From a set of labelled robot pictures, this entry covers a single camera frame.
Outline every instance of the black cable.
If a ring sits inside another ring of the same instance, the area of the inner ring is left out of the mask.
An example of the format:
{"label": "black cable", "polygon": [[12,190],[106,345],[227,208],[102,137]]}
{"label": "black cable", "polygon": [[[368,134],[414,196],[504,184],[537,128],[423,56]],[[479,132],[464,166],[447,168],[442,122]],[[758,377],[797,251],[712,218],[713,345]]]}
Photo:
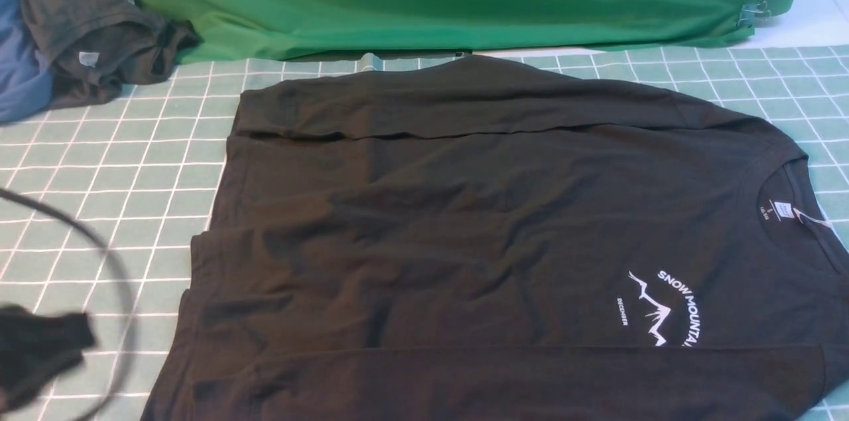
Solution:
{"label": "black cable", "polygon": [[[127,327],[125,328],[125,337],[124,337],[124,350],[123,352],[127,352],[123,357],[121,355],[121,348],[119,347],[118,360],[115,366],[115,376],[112,378],[112,384],[109,386],[109,390],[106,391],[106,394],[103,396],[97,404],[88,409],[87,412],[82,413],[81,415],[74,418],[74,421],[88,421],[89,419],[94,419],[94,417],[98,414],[98,412],[103,411],[113,399],[115,399],[115,395],[121,391],[124,386],[127,384],[127,379],[130,376],[130,370],[133,368],[134,360],[134,352],[136,351],[136,323],[133,320],[133,306],[135,304],[135,297],[133,296],[133,289],[130,286],[130,283],[127,282],[127,270],[125,270],[124,264],[121,263],[115,251],[109,248],[108,243],[104,242],[98,234],[94,233],[91,229],[83,225],[81,222],[76,221],[66,213],[61,212],[60,210],[56,210],[53,207],[47,206],[40,201],[33,200],[32,198],[28,198],[26,196],[16,194],[15,192],[8,191],[8,189],[0,188],[0,198],[4,200],[8,200],[10,202],[20,204],[21,206],[28,207],[29,209],[36,210],[37,212],[43,213],[43,215],[48,215],[58,221],[64,222],[67,225],[70,225],[74,230],[79,231],[86,239],[88,239],[93,245],[98,249],[100,254],[105,258],[105,263],[109,267],[109,271],[115,276],[115,280],[118,282],[118,291],[119,297],[121,298],[121,305],[123,306],[125,314],[127,314]],[[49,363],[45,363],[42,366],[43,373],[52,373],[57,367],[64,366],[68,361],[68,354],[59,355],[55,357]],[[8,400],[15,400],[22,394],[27,393],[27,391],[31,391],[34,388],[38,388],[40,386],[40,379],[43,377],[39,376],[40,373],[31,373],[31,375],[24,379],[19,383],[18,386],[15,387],[13,391],[9,391],[6,393],[6,398]]]}

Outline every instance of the neckline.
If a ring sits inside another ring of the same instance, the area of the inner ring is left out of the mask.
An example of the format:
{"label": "neckline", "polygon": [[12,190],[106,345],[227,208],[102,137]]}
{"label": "neckline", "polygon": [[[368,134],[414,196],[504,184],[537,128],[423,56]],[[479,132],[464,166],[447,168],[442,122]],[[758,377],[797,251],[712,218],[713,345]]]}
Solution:
{"label": "neckline", "polygon": [[794,271],[806,272],[811,276],[809,280],[819,289],[836,289],[841,297],[849,298],[849,252],[846,252],[833,229],[819,224],[805,224],[815,235],[822,252],[833,267],[833,270],[826,267],[820,269],[800,263],[799,256],[777,246],[770,239],[755,212],[761,188],[767,179],[776,171],[782,170],[787,163],[797,159],[804,159],[805,164],[803,169],[793,171],[792,177],[789,177],[793,190],[791,203],[807,215],[822,219],[811,185],[807,154],[795,143],[777,143],[757,156],[757,161],[749,166],[740,182],[736,206],[739,220],[747,229],[741,231],[741,237],[754,235],[761,248],[767,250],[771,260],[790,266]]}

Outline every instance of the mountain graphic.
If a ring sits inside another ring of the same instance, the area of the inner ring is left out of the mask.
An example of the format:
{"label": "mountain graphic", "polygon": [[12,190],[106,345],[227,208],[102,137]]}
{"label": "mountain graphic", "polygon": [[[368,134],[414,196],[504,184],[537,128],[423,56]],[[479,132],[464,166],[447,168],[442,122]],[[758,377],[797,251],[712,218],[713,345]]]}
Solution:
{"label": "mountain graphic", "polygon": [[663,322],[667,320],[667,316],[669,316],[671,312],[673,312],[673,310],[670,309],[668,306],[662,306],[662,304],[657,303],[655,299],[649,297],[649,294],[646,293],[646,288],[649,288],[648,283],[643,282],[642,280],[634,276],[634,274],[630,271],[628,272],[628,277],[630,277],[630,279],[632,279],[639,285],[639,299],[646,300],[648,301],[648,303],[652,304],[653,306],[655,306],[655,308],[657,308],[656,312],[651,312],[649,313],[649,315],[646,315],[651,316],[652,322],[655,322],[655,324],[652,325],[651,328],[649,328],[649,333],[654,335],[655,339],[657,339],[657,343],[655,343],[655,346],[666,345],[667,339],[665,339],[663,335],[661,335],[661,332],[659,330],[661,329],[661,325],[663,324]]}

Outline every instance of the size tag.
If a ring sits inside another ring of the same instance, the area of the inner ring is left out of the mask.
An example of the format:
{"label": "size tag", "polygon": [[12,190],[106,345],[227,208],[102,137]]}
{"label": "size tag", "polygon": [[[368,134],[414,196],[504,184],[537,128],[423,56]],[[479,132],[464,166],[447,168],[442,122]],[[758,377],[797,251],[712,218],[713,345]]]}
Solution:
{"label": "size tag", "polygon": [[793,206],[786,202],[776,202],[775,203],[775,211],[779,213],[780,217],[785,217],[787,219],[795,219],[795,215],[793,213]]}

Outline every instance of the grid mat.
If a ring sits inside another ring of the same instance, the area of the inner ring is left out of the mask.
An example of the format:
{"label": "grid mat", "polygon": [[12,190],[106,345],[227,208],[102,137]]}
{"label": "grid mat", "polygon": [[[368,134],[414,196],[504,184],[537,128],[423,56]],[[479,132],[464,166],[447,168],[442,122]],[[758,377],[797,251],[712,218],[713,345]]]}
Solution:
{"label": "grid mat", "polygon": [[[416,70],[443,59],[206,62],[169,82],[125,88],[113,103],[66,109],[0,128],[0,186],[88,222],[119,249],[135,290],[137,364],[101,415],[138,419],[164,363],[189,283],[189,239],[206,228],[224,169],[224,142],[245,89],[357,71]],[[816,196],[849,241],[849,46],[664,49],[510,58],[581,78],[633,80],[761,116],[811,156]],[[115,280],[87,243],[60,223],[0,203],[0,304],[39,314],[87,310],[100,346],[9,421],[59,421],[105,391],[123,346]],[[849,385],[806,421],[849,420]]]}

